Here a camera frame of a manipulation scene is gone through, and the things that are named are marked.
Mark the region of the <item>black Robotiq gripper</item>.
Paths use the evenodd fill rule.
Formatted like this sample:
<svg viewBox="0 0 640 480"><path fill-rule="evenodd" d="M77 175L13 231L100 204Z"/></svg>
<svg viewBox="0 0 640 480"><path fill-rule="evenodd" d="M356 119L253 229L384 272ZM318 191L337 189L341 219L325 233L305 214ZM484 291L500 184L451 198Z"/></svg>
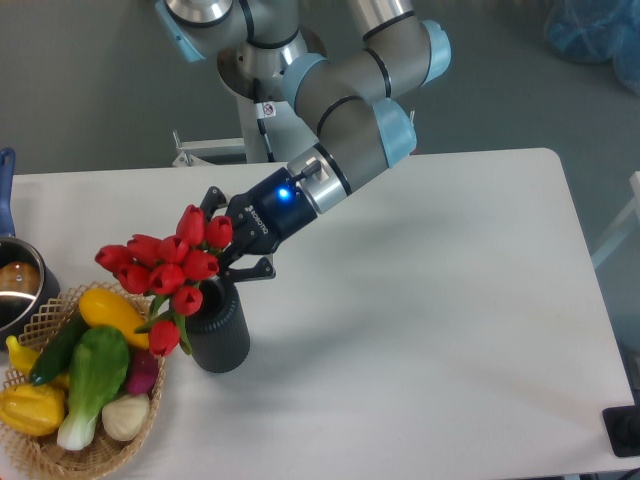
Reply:
<svg viewBox="0 0 640 480"><path fill-rule="evenodd" d="M247 192L233 196L229 204L219 187L210 186L199 208L206 220L212 220L219 210L227 208L233 235L219 256L221 265L231 265L245 255L267 255L252 267L229 268L220 274L231 283L274 279L273 256L268 254L318 216L286 168L276 170Z"/></svg>

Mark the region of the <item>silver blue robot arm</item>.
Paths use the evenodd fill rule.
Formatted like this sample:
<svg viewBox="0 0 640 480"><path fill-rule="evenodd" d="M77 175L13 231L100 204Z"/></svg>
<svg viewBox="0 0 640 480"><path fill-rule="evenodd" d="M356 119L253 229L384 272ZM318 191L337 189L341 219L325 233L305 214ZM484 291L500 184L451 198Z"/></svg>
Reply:
<svg viewBox="0 0 640 480"><path fill-rule="evenodd" d="M442 75L445 31L409 1L353 1L363 50L341 65L314 51L294 1L159 1L156 12L183 56L215 57L225 87L252 120L260 161L283 167L248 192L209 191L207 216L224 209L233 238L220 273L234 282L271 278L283 241L416 147L397 98Z"/></svg>

